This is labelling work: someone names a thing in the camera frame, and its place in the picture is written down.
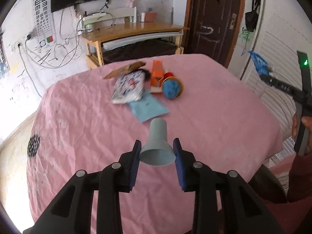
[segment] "hand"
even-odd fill
[[[305,154],[309,154],[312,152],[312,117],[302,117],[301,122],[305,127],[307,127],[310,130],[309,142],[305,150]],[[298,126],[297,113],[295,113],[293,117],[293,126],[291,129],[291,135],[293,138],[295,138],[297,135],[297,126]]]

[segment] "table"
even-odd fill
[[[156,98],[170,113],[168,142],[178,137],[184,150],[211,169],[236,170],[249,181],[262,162],[282,150],[275,116],[244,83],[202,54],[145,58],[151,69],[162,60],[184,84],[175,100]],[[36,221],[53,197],[80,169],[101,171],[132,150],[136,139],[145,145],[150,121],[139,123],[128,105],[110,103],[116,79],[111,70],[131,61],[111,63],[73,75],[43,95],[31,136],[38,142],[27,162],[30,209]],[[140,164],[130,194],[120,194],[124,234],[186,233],[191,229],[194,194],[183,193],[175,165]],[[93,205],[91,233],[95,233]]]
[[[150,34],[150,33],[160,33],[160,32],[180,32],[187,28],[183,26],[177,26],[173,24],[163,23],[163,22],[137,22],[137,23],[125,23],[118,24],[114,26],[107,26],[95,30],[91,33],[86,33],[82,35],[87,45],[87,63],[88,68],[93,69],[104,64],[104,58],[102,53],[102,42],[107,42],[111,40],[116,40],[120,38]],[[183,48],[181,47],[181,36],[177,36],[175,44],[177,46],[176,54],[182,54]],[[96,50],[96,54],[90,52],[90,45]]]

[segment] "wooden desk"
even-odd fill
[[[87,63],[89,69],[97,68],[104,64],[104,58],[102,53],[102,42],[116,40],[120,38],[148,34],[158,32],[180,32],[186,29],[183,26],[172,25],[162,22],[146,22],[146,23],[126,23],[115,26],[107,26],[95,30],[91,33],[82,35],[87,45]],[[183,53],[181,47],[181,36],[176,37],[175,44],[177,46],[176,54]],[[96,55],[90,52],[90,45],[95,47]]]

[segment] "eye chart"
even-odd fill
[[[40,47],[54,44],[51,0],[32,0],[32,18]]]

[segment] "brown door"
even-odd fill
[[[240,0],[193,0],[186,53],[205,54],[225,65],[239,8]]]

